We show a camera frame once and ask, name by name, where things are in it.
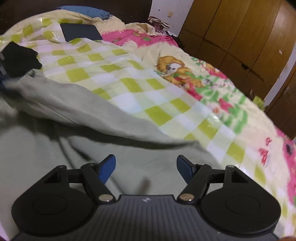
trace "black fabric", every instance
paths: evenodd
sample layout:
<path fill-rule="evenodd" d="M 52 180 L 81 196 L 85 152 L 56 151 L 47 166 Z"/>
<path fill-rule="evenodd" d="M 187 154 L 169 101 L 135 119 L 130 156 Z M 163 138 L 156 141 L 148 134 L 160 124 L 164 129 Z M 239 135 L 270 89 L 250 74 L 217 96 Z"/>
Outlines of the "black fabric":
<path fill-rule="evenodd" d="M 2 73 L 4 79 L 22 77 L 31 69 L 41 69 L 42 67 L 42 64 L 36 58 L 38 55 L 36 51 L 19 46 L 14 42 L 10 42 L 1 53 L 3 55 L 0 56 L 1 64 L 7 73 L 4 76 Z"/>
<path fill-rule="evenodd" d="M 61 28 L 67 42 L 77 38 L 88 38 L 90 40 L 103 39 L 94 25 L 61 23 Z"/>

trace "bed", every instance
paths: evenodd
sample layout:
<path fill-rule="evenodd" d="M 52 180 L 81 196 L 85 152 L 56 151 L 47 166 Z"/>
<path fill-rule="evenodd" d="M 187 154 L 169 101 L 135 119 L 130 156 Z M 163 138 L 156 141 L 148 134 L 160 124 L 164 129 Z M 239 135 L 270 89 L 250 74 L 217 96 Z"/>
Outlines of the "bed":
<path fill-rule="evenodd" d="M 199 141 L 222 168 L 235 165 L 270 192 L 282 209 L 276 234 L 295 235 L 294 143 L 221 71 L 141 23 L 146 22 L 151 1 L 137 1 L 133 7 L 123 1 L 121 5 L 104 4 L 90 4 L 115 15 L 103 21 L 66 10 L 29 17 L 63 5 L 61 1 L 51 1 L 48 8 L 40 6 L 33 12 L 25 10 L 28 4 L 12 7 L 13 0 L 5 1 L 0 10 L 1 29 L 11 28 L 0 37 L 1 49 L 10 41 L 32 48 L 39 53 L 42 71 L 49 79 L 83 86 L 124 112 L 153 122 L 168 136 Z M 95 25 L 103 46 L 85 39 L 66 43 L 60 23 Z M 99 72 L 93 63 L 105 59 L 111 63 L 102 62 Z M 126 60 L 129 66 L 121 66 Z M 122 69 L 129 78 L 122 78 Z M 12 233 L 2 233 L 11 238 Z"/>

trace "metal screw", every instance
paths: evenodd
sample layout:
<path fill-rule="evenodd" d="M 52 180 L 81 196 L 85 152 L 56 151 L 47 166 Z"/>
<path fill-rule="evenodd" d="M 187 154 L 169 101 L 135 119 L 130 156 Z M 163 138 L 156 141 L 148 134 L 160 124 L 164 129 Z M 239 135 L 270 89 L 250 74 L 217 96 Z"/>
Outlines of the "metal screw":
<path fill-rule="evenodd" d="M 113 200 L 113 196 L 110 194 L 102 194 L 99 196 L 99 200 L 102 202 L 110 202 Z"/>
<path fill-rule="evenodd" d="M 179 198 L 183 201 L 190 202 L 194 199 L 194 196 L 190 193 L 183 193 L 179 196 Z"/>

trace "gray ribbed panel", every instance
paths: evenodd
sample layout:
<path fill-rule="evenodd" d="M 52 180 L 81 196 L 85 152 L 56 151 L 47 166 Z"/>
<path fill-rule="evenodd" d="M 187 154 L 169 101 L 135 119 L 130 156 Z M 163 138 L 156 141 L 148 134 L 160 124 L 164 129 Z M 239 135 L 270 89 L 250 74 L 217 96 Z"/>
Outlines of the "gray ribbed panel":
<path fill-rule="evenodd" d="M 274 241 L 272 234 L 236 238 L 217 232 L 192 206 L 178 204 L 173 196 L 121 196 L 101 205 L 92 219 L 76 231 L 52 238 L 20 234 L 15 241 Z"/>

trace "wooden wardrobe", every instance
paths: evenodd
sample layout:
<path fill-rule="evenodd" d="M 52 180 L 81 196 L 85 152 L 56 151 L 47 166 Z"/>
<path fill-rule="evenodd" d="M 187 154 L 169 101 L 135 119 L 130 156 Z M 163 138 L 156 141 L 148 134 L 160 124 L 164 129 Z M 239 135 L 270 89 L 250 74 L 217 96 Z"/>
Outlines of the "wooden wardrobe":
<path fill-rule="evenodd" d="M 179 37 L 191 56 L 264 99 L 291 55 L 296 9 L 286 0 L 194 0 Z"/>

